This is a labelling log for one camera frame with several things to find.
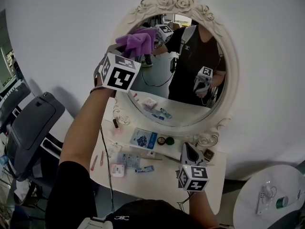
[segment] ornate mirror frame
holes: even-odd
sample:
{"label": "ornate mirror frame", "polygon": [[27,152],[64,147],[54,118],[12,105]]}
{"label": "ornate mirror frame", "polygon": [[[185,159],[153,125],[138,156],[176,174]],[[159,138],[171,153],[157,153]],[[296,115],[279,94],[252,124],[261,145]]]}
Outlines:
{"label": "ornate mirror frame", "polygon": [[196,124],[172,127],[157,123],[146,117],[132,102],[128,94],[117,92],[117,104],[114,113],[120,122],[135,122],[135,126],[149,129],[165,135],[184,136],[189,139],[199,140],[203,146],[213,146],[218,142],[218,130],[225,126],[228,112],[234,102],[239,83],[239,62],[232,39],[224,26],[218,21],[209,7],[200,0],[142,0],[140,5],[133,9],[119,24],[112,38],[115,39],[127,34],[141,24],[141,21],[158,14],[180,14],[196,20],[206,27],[218,41],[226,59],[226,82],[224,91],[218,104]]}

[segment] wrist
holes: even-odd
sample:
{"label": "wrist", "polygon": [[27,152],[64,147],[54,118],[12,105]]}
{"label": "wrist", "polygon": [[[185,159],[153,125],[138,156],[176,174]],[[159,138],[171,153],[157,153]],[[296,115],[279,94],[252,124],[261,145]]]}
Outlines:
{"label": "wrist", "polygon": [[111,94],[113,93],[113,89],[110,88],[103,88],[103,89],[94,89],[91,91],[90,95],[94,95],[94,96],[106,96],[106,97],[110,97]]}

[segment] white wall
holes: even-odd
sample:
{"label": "white wall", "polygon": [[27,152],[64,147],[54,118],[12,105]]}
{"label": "white wall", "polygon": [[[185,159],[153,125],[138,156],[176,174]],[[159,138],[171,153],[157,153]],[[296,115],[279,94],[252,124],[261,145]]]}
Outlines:
{"label": "white wall", "polygon": [[[221,133],[227,174],[305,159],[305,0],[203,0],[232,36],[241,66],[233,119]],[[140,0],[6,0],[22,71],[72,114],[121,18]]]}

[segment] backpack strap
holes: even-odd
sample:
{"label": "backpack strap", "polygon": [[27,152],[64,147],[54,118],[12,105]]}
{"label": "backpack strap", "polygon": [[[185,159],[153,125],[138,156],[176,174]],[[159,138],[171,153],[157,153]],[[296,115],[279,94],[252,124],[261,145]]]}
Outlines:
{"label": "backpack strap", "polygon": [[217,47],[218,47],[219,58],[222,58],[224,56],[223,50],[221,49],[218,43],[217,43]]}
{"label": "backpack strap", "polygon": [[190,40],[190,38],[194,34],[195,29],[196,29],[195,25],[192,25],[192,26],[189,26],[189,27],[185,28],[185,30],[183,32],[183,35],[182,35],[182,38],[181,38],[179,54],[181,54],[183,46]]}

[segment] purple towel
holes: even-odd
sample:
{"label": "purple towel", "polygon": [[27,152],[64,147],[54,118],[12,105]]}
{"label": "purple towel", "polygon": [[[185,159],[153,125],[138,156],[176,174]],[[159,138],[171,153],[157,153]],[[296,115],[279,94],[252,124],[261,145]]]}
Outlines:
{"label": "purple towel", "polygon": [[133,35],[127,34],[115,41],[120,45],[126,45],[123,57],[138,57],[142,54],[151,54],[154,49],[156,28],[139,29]]}
{"label": "purple towel", "polygon": [[157,28],[142,28],[142,29],[138,29],[136,30],[133,34],[140,34],[140,33],[147,33],[149,34],[149,36],[151,37],[152,40],[152,51],[154,50],[154,40],[156,37],[156,33],[157,33]]}

